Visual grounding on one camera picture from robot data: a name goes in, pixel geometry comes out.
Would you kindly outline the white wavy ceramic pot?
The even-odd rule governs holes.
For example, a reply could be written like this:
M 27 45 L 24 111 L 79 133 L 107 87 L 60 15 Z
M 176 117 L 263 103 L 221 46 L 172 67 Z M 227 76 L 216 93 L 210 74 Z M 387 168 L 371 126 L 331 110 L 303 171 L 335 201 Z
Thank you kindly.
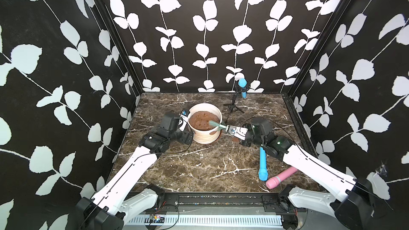
M 218 107 L 209 104 L 209 103 L 199 103 L 194 105 L 193 107 L 190 108 L 190 114 L 188 116 L 188 124 L 189 124 L 189 119 L 190 117 L 198 111 L 208 111 L 211 112 L 215 115 L 218 116 L 218 118 L 220 119 L 220 122 L 218 123 L 222 123 L 223 121 L 223 117 L 222 117 L 222 113 L 219 110 Z M 211 144 L 214 141 L 216 141 L 219 136 L 220 136 L 220 132 L 221 130 L 218 129 L 217 127 L 209 130 L 209 131 L 199 131 L 196 130 L 194 128 L 192 128 L 194 135 L 193 135 L 193 140 L 199 144 Z

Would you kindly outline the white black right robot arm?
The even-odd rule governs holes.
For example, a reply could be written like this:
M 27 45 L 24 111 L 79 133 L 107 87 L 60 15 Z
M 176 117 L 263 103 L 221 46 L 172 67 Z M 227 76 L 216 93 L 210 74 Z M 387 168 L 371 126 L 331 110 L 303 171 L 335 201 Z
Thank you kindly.
M 296 168 L 326 189 L 326 192 L 290 188 L 287 200 L 336 218 L 350 230 L 368 230 L 373 221 L 378 196 L 372 183 L 344 174 L 312 156 L 291 139 L 278 136 L 267 119 L 252 118 L 241 127 L 220 124 L 219 128 L 237 138 L 240 144 L 258 145 L 271 157 Z

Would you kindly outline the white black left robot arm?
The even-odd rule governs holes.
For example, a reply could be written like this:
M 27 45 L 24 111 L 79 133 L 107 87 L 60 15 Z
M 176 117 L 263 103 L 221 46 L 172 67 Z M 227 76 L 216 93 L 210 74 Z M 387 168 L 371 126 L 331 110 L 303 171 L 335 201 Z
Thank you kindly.
M 160 207 L 164 191 L 155 185 L 147 186 L 131 198 L 127 196 L 148 168 L 167 153 L 173 141 L 192 144 L 189 114 L 187 109 L 179 114 L 166 113 L 160 125 L 142 137 L 116 175 L 91 198 L 81 198 L 75 207 L 78 230 L 121 230 L 140 213 Z

